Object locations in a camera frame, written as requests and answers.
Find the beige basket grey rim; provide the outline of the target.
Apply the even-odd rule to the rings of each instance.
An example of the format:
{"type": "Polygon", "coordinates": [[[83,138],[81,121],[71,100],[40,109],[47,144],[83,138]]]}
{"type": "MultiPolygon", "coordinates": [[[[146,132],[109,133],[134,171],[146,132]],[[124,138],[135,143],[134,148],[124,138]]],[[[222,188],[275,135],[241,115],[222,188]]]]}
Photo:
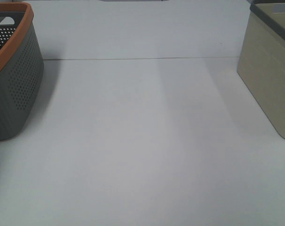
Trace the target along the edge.
{"type": "Polygon", "coordinates": [[[237,73],[285,139],[285,0],[254,0],[237,73]]]}

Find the grey perforated basket orange rim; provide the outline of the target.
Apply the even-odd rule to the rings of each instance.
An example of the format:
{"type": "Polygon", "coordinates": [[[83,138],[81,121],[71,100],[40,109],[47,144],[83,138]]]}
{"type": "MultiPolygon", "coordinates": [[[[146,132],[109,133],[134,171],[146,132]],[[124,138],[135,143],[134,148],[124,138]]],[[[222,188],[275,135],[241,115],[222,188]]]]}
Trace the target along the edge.
{"type": "Polygon", "coordinates": [[[44,62],[33,26],[34,13],[25,2],[0,2],[0,141],[16,136],[36,100],[44,62]]]}

